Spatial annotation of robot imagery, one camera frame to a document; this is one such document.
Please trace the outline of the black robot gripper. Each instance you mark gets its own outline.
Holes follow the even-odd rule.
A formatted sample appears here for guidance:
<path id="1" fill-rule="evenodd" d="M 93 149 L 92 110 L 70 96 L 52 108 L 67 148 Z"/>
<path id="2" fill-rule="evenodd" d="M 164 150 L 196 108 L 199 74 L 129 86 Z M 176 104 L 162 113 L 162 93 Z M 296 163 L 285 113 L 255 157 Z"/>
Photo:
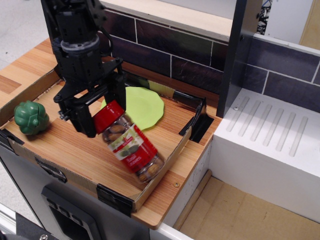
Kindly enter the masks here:
<path id="1" fill-rule="evenodd" d="M 61 119 L 70 120 L 77 132 L 94 138 L 97 132 L 89 105 L 104 97 L 106 104 L 116 101 L 124 111 L 127 108 L 123 59 L 104 62 L 98 36 L 87 42 L 62 40 L 61 48 L 61 55 L 55 57 L 65 84 L 54 101 Z"/>

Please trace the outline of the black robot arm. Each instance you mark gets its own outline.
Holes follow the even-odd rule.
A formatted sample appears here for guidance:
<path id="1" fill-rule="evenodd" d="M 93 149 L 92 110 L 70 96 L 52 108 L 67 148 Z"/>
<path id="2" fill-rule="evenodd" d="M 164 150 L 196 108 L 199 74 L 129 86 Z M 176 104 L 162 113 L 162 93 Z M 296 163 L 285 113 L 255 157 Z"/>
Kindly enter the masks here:
<path id="1" fill-rule="evenodd" d="M 97 130 L 89 106 L 101 97 L 126 108 L 123 60 L 103 62 L 98 32 L 103 27 L 105 6 L 98 0 L 43 0 L 42 9 L 58 75 L 64 87 L 54 97 L 60 118 L 71 121 L 77 132 L 94 138 Z"/>

